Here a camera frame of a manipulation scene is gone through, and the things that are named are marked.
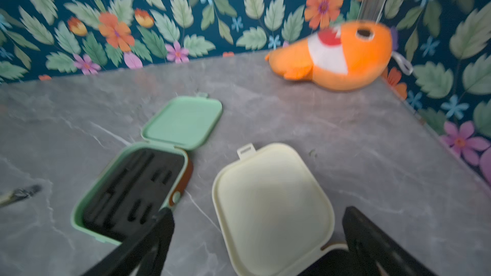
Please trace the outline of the green nail file tool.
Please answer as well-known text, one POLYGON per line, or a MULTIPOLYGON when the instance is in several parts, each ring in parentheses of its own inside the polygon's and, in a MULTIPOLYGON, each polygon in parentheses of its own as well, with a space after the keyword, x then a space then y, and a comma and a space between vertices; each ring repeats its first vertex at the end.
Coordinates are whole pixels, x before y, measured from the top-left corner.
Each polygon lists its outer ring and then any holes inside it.
POLYGON ((19 201, 24 201, 26 199, 32 198, 42 190, 41 185, 32 185, 30 187, 18 188, 5 195, 1 196, 0 207, 4 208, 11 204, 17 203, 19 201))

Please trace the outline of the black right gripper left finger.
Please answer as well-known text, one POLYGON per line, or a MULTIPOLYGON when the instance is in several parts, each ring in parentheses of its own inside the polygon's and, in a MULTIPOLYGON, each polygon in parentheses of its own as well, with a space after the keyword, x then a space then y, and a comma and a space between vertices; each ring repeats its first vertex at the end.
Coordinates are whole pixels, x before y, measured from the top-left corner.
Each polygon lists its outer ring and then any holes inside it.
POLYGON ((161 275, 175 231, 170 208, 161 209, 85 275, 161 275))

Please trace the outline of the green nail clipper case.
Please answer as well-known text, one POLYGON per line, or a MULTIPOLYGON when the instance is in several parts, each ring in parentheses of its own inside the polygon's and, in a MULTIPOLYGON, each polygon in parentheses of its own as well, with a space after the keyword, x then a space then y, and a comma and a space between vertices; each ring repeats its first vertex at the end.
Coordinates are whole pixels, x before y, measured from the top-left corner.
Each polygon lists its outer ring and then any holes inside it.
POLYGON ((163 208, 174 209, 193 174, 189 152, 206 142, 222 115, 208 97, 176 97, 141 129, 74 208, 72 226, 121 244, 163 208))

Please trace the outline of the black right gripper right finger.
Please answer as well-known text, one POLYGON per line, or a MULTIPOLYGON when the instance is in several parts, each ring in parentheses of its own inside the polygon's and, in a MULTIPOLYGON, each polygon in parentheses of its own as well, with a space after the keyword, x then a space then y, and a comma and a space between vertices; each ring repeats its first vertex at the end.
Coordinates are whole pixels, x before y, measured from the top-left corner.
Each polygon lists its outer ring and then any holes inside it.
POLYGON ((354 206, 345 209, 342 226, 354 275, 434 275, 354 206))

